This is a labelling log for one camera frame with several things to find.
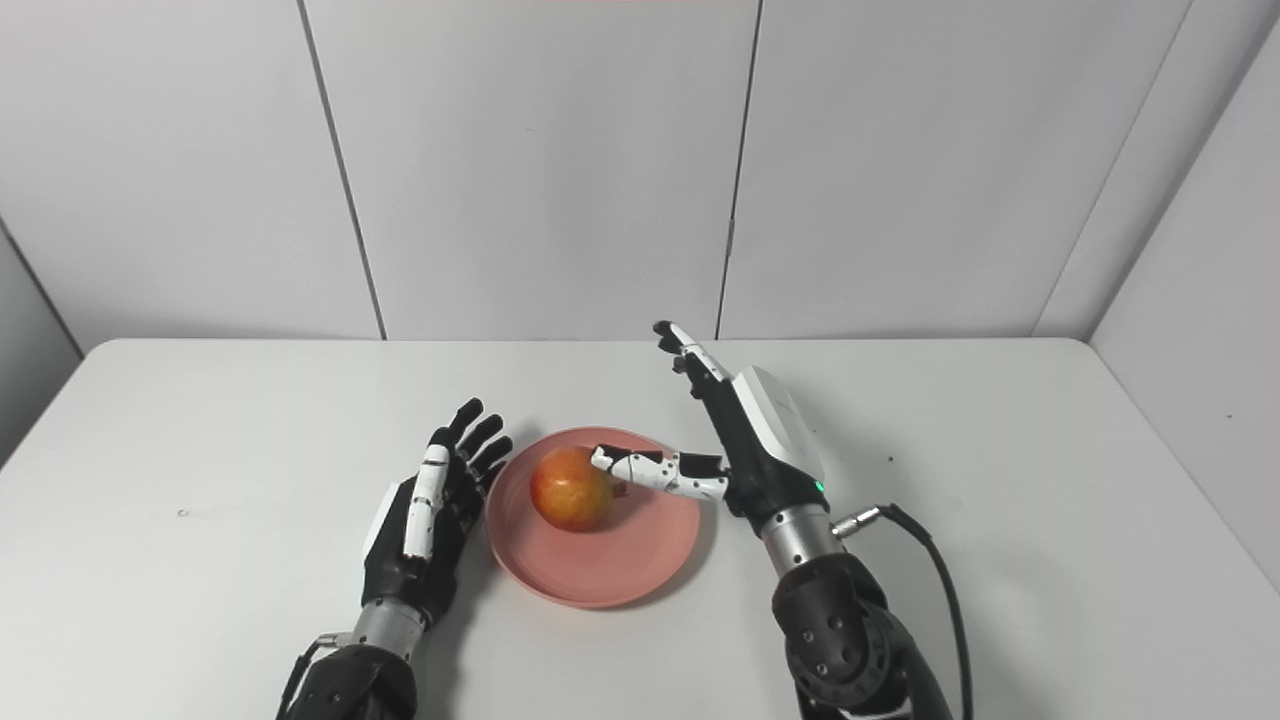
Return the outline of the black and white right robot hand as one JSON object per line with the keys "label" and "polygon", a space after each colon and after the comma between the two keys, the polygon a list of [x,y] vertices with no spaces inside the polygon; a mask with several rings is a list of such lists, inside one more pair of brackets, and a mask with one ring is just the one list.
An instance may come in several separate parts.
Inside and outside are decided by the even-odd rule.
{"label": "black and white right robot hand", "polygon": [[675,373],[690,383],[723,448],[721,455],[645,451],[616,445],[591,448],[593,468],[630,486],[698,501],[722,501],[755,533],[803,506],[829,510],[810,429],[791,393],[771,373],[749,366],[730,374],[684,328],[659,320],[653,331]]}

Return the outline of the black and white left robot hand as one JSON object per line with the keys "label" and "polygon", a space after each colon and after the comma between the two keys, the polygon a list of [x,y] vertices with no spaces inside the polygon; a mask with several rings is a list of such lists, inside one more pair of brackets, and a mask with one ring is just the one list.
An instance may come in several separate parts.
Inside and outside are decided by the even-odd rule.
{"label": "black and white left robot hand", "polygon": [[417,471],[390,484],[364,547],[361,605],[394,600],[431,625],[451,607],[468,534],[515,447],[472,397],[436,428]]}

